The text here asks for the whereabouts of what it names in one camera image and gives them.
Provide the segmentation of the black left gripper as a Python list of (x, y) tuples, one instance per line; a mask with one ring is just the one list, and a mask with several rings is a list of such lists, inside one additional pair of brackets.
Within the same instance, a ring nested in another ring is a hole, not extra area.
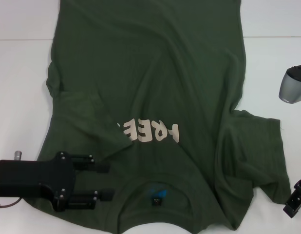
[(112, 201), (114, 189), (73, 193), (75, 169), (109, 172), (110, 164), (64, 152), (49, 161), (0, 160), (0, 197), (44, 198), (56, 212), (94, 210), (98, 201)]

